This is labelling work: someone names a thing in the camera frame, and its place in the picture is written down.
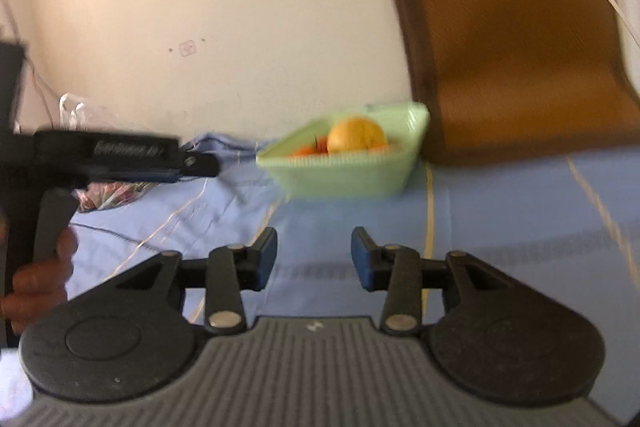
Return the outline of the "person's left hand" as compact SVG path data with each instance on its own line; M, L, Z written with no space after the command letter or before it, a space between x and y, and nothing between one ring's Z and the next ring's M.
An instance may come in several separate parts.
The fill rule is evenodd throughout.
M73 255L78 248L71 228L58 236L54 257L23 265L13 277L13 291L1 299L1 316L15 335L53 308L67 301L66 284L74 272Z

